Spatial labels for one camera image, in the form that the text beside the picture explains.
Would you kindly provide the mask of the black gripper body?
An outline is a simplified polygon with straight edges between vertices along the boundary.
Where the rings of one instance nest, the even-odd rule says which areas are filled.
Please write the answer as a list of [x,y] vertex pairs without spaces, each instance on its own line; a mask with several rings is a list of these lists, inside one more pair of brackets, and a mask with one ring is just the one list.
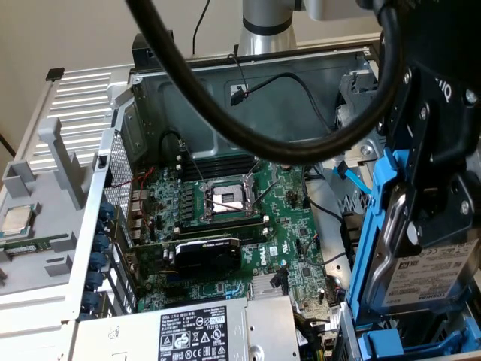
[[401,28],[407,64],[423,77],[419,99],[434,112],[428,158],[458,162],[480,133],[480,3],[403,1]]

